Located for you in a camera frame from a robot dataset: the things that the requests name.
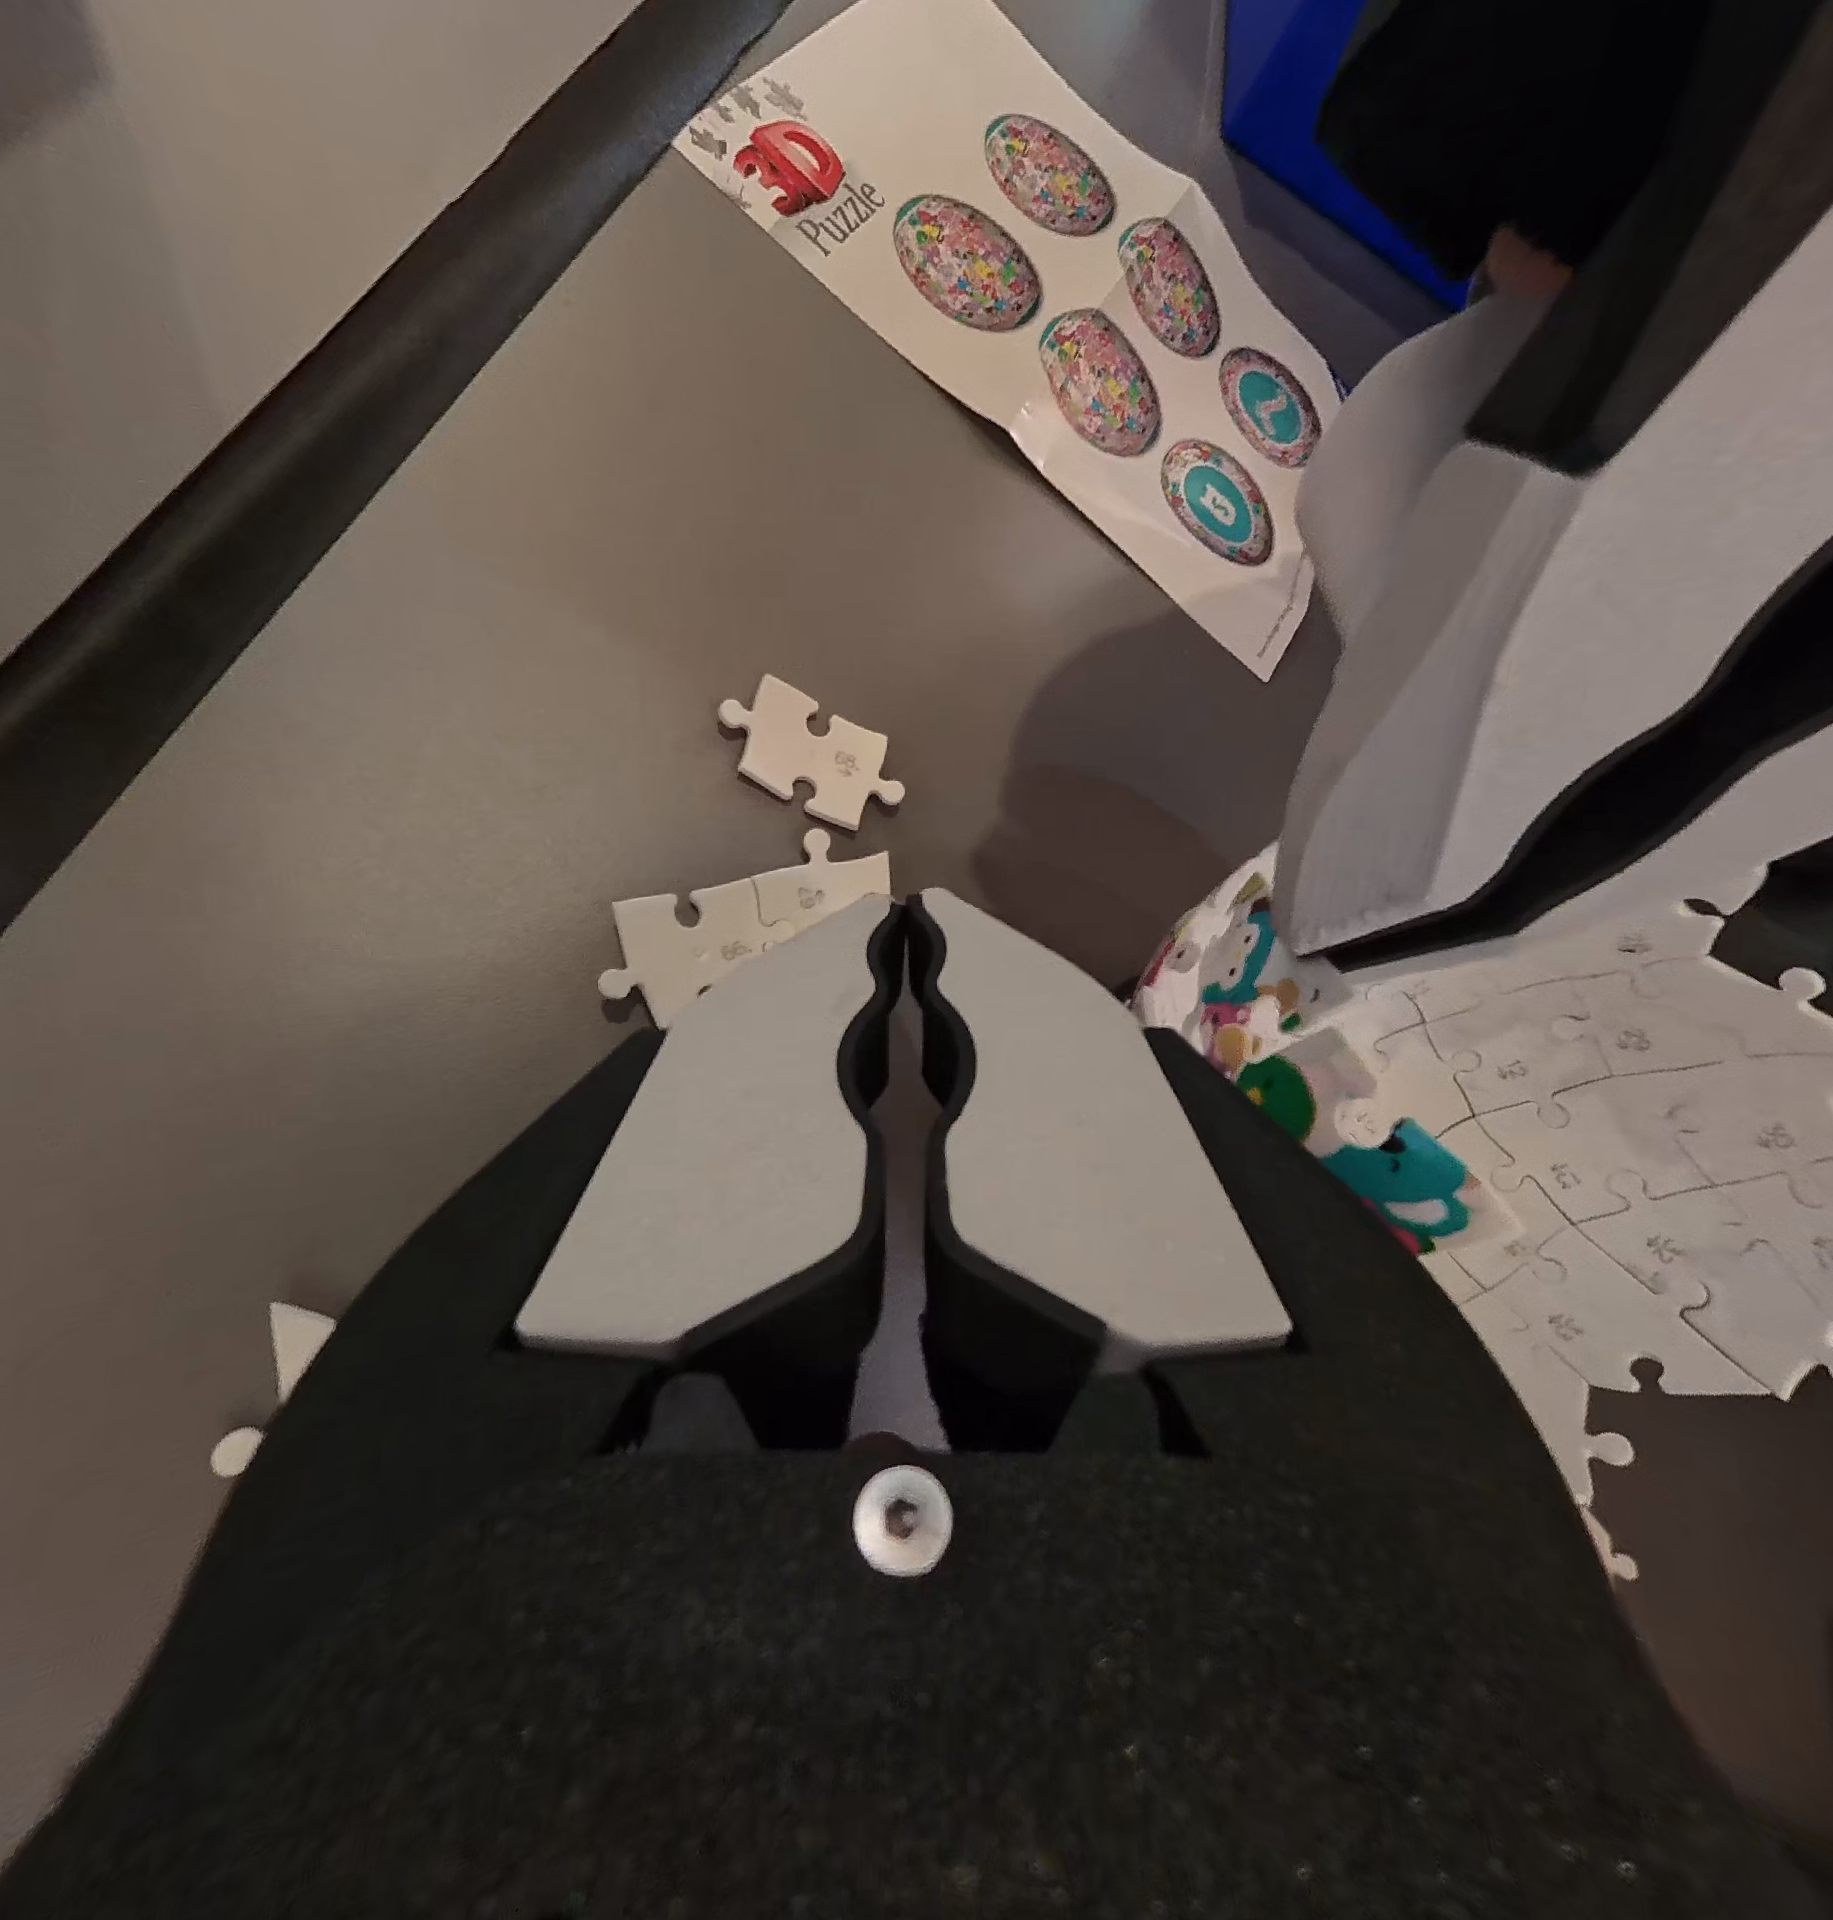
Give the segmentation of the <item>partly built white puzzle ball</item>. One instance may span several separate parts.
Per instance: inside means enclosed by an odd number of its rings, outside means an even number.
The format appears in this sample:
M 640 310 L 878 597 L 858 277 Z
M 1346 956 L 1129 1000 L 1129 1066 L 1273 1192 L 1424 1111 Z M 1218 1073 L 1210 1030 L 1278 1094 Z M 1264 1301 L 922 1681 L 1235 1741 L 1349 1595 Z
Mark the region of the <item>partly built white puzzle ball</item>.
M 1489 956 L 1344 979 L 1291 955 L 1267 848 L 1127 990 L 1431 1270 L 1538 1428 L 1606 1573 L 1591 1396 L 1791 1400 L 1833 1379 L 1823 981 L 1712 953 L 1668 900 Z

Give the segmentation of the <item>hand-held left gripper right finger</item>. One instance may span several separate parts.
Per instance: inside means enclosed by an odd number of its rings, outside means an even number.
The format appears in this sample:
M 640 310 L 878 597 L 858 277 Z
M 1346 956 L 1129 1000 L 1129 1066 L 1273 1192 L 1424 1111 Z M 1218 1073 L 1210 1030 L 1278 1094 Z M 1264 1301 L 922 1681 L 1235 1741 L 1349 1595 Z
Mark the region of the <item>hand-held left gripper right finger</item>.
M 919 895 L 951 1253 L 1114 1368 L 1275 1350 L 1291 1316 L 1127 1007 L 952 893 Z

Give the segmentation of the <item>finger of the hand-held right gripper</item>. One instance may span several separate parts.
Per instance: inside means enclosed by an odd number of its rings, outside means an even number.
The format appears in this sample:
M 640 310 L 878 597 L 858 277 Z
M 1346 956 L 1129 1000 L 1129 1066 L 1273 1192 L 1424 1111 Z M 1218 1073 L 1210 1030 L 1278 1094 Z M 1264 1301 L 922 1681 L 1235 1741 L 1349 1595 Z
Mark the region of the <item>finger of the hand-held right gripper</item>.
M 1833 616 L 1833 209 L 1643 431 L 1591 475 L 1468 437 L 1396 444 L 1472 399 L 1537 310 L 1485 300 L 1392 353 L 1317 458 L 1336 674 L 1284 813 L 1291 949 L 1493 877 L 1612 751 L 1680 715 L 1764 618 Z
M 1568 929 L 1612 906 L 1707 895 L 1833 836 L 1833 616 L 1764 618 L 1668 723 L 1562 791 L 1503 866 L 1440 904 L 1386 906 L 1323 939 L 1349 968 Z

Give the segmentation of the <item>printed instruction leaflet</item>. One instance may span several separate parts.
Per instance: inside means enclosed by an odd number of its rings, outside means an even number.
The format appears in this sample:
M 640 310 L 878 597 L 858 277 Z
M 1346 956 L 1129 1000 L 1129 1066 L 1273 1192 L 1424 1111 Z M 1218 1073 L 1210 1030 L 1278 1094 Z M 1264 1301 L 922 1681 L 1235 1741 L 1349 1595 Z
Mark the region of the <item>printed instruction leaflet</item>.
M 1267 683 L 1341 407 L 1202 189 L 995 5 L 852 5 L 673 142 L 733 206 Z

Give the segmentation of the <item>blue plastic bin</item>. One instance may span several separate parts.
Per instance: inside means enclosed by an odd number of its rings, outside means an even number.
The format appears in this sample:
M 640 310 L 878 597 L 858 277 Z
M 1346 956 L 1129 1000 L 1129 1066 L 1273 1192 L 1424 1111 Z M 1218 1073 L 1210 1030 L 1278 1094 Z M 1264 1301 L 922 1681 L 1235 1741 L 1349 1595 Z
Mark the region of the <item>blue plastic bin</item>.
M 1315 138 L 1338 68 L 1392 10 L 1392 3 L 1227 3 L 1220 135 L 1267 179 L 1454 314 L 1468 304 L 1471 281 L 1435 268 Z

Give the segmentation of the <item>puzzle pieces group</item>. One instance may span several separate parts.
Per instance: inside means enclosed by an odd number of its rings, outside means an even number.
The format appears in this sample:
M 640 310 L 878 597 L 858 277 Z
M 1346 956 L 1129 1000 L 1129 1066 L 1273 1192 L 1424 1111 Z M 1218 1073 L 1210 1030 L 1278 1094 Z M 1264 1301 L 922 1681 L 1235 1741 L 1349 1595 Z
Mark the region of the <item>puzzle pieces group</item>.
M 775 676 L 751 703 L 724 700 L 724 730 L 743 734 L 738 779 L 791 804 L 809 789 L 814 828 L 792 869 L 698 891 L 683 923 L 670 895 L 614 904 L 622 964 L 600 977 L 609 999 L 640 997 L 654 1022 L 558 1099 L 497 1161 L 485 1165 L 401 1253 L 342 1318 L 274 1305 L 280 1443 L 305 1415 L 328 1404 L 379 1415 L 406 1460 L 432 1467 L 436 1440 L 409 1439 L 411 1420 L 461 1415 L 464 1396 L 512 1386 L 521 1411 L 545 1386 L 578 1400 L 614 1385 L 667 1376 L 718 1381 L 754 1432 L 780 1448 L 842 1440 L 857 1376 L 883 1301 L 887 1174 L 865 1229 L 830 1261 L 757 1303 L 731 1331 L 673 1358 L 552 1353 L 518 1343 L 518 1310 L 568 1224 L 594 1166 L 614 1138 L 654 1051 L 673 1022 L 743 962 L 764 956 L 865 898 L 892 898 L 885 854 L 832 861 L 830 830 L 846 834 L 869 804 L 898 807 L 905 789 L 883 772 L 887 738 L 844 719 L 818 721 L 817 703 Z

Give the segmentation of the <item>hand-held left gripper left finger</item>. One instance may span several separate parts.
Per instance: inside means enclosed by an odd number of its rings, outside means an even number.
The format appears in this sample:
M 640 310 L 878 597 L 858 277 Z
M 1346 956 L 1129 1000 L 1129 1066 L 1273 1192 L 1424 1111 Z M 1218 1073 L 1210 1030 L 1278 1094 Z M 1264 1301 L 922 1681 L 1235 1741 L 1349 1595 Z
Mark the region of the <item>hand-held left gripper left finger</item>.
M 518 1310 L 518 1343 L 670 1360 L 857 1240 L 900 990 L 867 897 L 715 985 L 660 1038 Z

